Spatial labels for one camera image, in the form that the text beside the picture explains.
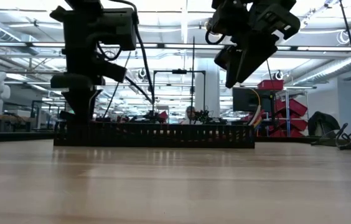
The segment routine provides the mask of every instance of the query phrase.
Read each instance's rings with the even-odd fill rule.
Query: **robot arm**
[[[4,100],[8,100],[11,96],[11,89],[9,86],[4,85],[4,89],[2,91],[2,93],[0,94],[0,97]]]
[[[247,3],[253,3],[247,10]],[[213,0],[216,9],[207,32],[231,36],[236,46],[226,46],[216,56],[215,63],[227,70],[226,86],[243,83],[278,48],[278,30],[283,39],[297,34],[300,20],[290,13],[296,0]]]

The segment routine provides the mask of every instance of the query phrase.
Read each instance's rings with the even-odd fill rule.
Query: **desk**
[[[14,132],[14,129],[8,124],[22,123],[25,124],[25,130],[30,130],[31,123],[34,122],[34,118],[28,117],[15,117],[11,115],[0,115],[0,132]]]
[[[351,151],[0,143],[0,224],[351,224]]]

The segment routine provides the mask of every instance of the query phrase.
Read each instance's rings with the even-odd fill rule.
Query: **table surface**
[[[351,224],[351,151],[0,143],[0,224]]]

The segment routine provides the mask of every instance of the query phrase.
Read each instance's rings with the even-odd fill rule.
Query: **metal pole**
[[[289,90],[285,90],[286,92],[286,127],[288,129],[288,137],[290,137],[290,108],[289,108]]]
[[[203,73],[204,76],[204,86],[203,86],[203,110],[206,110],[206,74]]]
[[[51,105],[49,105],[49,122],[47,123],[47,129],[50,128],[50,122],[51,122]]]
[[[194,36],[194,47],[192,48],[192,84],[191,84],[191,97],[190,97],[191,113],[192,113],[192,108],[194,107],[194,91],[195,91],[194,78],[195,78],[195,36]]]
[[[308,91],[306,90],[306,99],[307,99],[307,120],[310,119],[309,107],[308,107]]]
[[[155,71],[153,71],[153,90],[151,90],[151,91],[153,91],[153,92],[155,92],[155,78],[156,78],[156,72]],[[153,111],[155,111],[155,99],[152,99],[152,113],[153,113]]]

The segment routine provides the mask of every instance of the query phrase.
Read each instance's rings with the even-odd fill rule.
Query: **metal frame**
[[[119,48],[116,45],[103,45],[103,49]],[[195,47],[199,50],[221,50],[228,45],[209,45],[197,44]],[[64,48],[64,42],[0,42],[0,47],[39,47],[39,48]],[[145,49],[186,49],[192,50],[193,44],[180,43],[144,43]],[[335,47],[335,46],[277,46],[278,52],[351,52],[350,47]]]
[[[309,102],[308,102],[308,91],[304,92],[306,94],[306,100],[307,100],[307,121],[310,119],[309,117]],[[289,90],[285,90],[285,102],[286,102],[286,128],[288,132],[288,137],[291,137],[291,119],[290,118],[290,106],[289,106]]]
[[[32,111],[30,112],[30,118],[36,118],[35,120],[36,120],[36,122],[38,122],[37,123],[37,128],[39,129],[39,126],[40,126],[40,124],[39,124],[39,117],[40,117],[40,111],[39,110],[41,110],[41,108],[38,108],[38,110],[36,110],[37,111],[37,116],[34,114],[34,106],[35,106],[35,104],[37,104],[37,103],[41,103],[41,106],[42,105],[48,105],[49,106],[49,111],[51,110],[51,107],[54,107],[54,108],[56,108],[57,107],[57,117],[59,118],[59,114],[60,114],[60,107],[61,107],[61,105],[53,105],[53,104],[50,104],[50,103],[63,103],[63,105],[65,106],[65,110],[66,110],[66,108],[67,108],[67,102],[66,101],[64,101],[64,100],[57,100],[57,101],[42,101],[42,100],[34,100],[34,101],[32,101]],[[50,120],[51,119],[49,119],[48,120],[48,123],[47,123],[47,127],[49,127],[50,126]]]
[[[157,73],[173,73],[177,71],[177,70],[154,70],[153,71],[153,89],[155,90],[155,80],[156,80],[156,74]],[[201,73],[203,74],[204,76],[204,89],[203,89],[203,96],[204,96],[204,99],[203,99],[203,108],[206,107],[206,71],[205,70],[197,70],[197,71],[187,71],[187,70],[184,70],[185,73],[192,73],[192,80],[194,80],[195,78],[195,73]],[[194,94],[192,93],[191,95],[191,100],[192,100],[192,104],[194,102]],[[154,110],[154,107],[155,107],[155,99],[153,101],[153,104],[152,104],[152,110]]]

